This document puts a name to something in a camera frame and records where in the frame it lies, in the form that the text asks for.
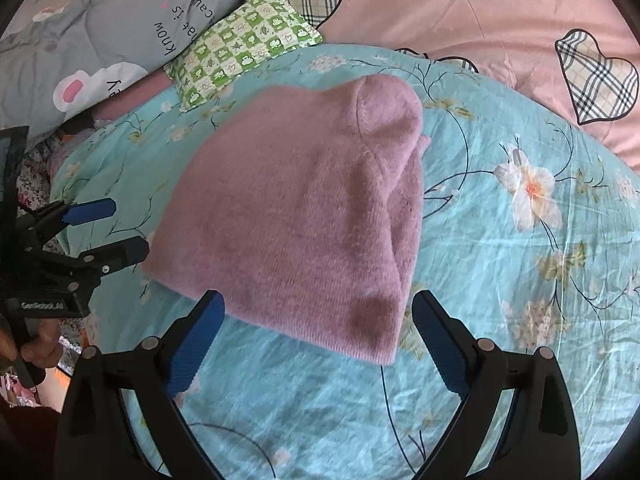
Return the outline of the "person's left hand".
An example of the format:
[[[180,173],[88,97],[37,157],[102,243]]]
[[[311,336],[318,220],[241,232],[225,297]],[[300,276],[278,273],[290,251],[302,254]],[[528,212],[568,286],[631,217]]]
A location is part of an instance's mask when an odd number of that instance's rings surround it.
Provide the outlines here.
[[[1,325],[1,356],[14,362],[19,356],[36,367],[52,368],[58,365],[62,356],[60,344],[61,323],[57,318],[43,318],[38,325],[37,335],[27,344],[15,344],[10,331]]]

